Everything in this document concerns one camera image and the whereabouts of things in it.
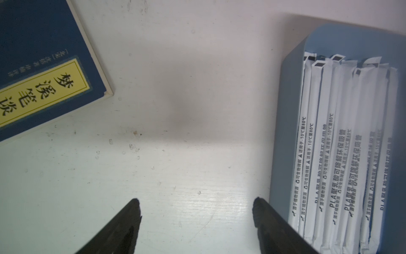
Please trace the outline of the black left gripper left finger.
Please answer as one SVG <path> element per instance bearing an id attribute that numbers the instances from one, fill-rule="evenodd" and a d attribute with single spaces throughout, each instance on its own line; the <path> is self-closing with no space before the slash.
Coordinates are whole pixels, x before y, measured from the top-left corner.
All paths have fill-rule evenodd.
<path id="1" fill-rule="evenodd" d="M 77 253 L 133 254 L 141 221 L 140 202 L 132 199 Z"/>

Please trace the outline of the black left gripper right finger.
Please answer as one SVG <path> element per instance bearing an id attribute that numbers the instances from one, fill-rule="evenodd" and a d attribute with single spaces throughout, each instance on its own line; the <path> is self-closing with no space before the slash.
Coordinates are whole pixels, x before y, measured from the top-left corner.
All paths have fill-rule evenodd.
<path id="1" fill-rule="evenodd" d="M 265 199 L 257 197 L 252 212 L 262 254 L 317 253 Z"/>

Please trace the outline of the blue storage tray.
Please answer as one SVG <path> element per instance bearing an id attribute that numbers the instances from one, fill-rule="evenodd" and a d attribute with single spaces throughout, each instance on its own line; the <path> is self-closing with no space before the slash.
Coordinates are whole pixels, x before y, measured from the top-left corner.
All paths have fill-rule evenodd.
<path id="1" fill-rule="evenodd" d="M 406 37 L 396 33 L 350 24 L 325 24 L 308 32 L 281 65 L 274 138 L 270 205 L 284 218 L 294 178 L 298 135 L 303 55 L 340 54 L 363 60 L 380 56 L 399 73 L 393 131 L 392 166 L 383 216 L 381 254 L 406 251 Z"/>

